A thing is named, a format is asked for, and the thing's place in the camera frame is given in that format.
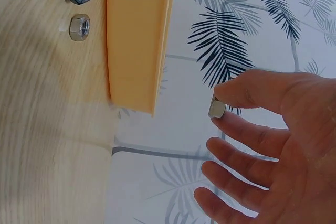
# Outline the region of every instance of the orange plastic block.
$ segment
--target orange plastic block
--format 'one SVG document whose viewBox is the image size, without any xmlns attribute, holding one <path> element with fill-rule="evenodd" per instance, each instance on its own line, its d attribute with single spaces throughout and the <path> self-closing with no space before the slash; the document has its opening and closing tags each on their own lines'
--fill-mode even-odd
<svg viewBox="0 0 336 224">
<path fill-rule="evenodd" d="M 173 0 L 107 0 L 112 102 L 154 115 Z"/>
</svg>

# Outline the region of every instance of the wooden surface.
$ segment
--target wooden surface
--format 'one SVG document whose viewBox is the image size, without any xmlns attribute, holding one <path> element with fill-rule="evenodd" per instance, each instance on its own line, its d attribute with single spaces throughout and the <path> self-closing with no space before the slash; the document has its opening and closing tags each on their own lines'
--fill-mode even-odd
<svg viewBox="0 0 336 224">
<path fill-rule="evenodd" d="M 106 0 L 0 0 L 0 223 L 103 223 L 118 110 Z M 70 20 L 91 31 L 71 41 Z"/>
</svg>

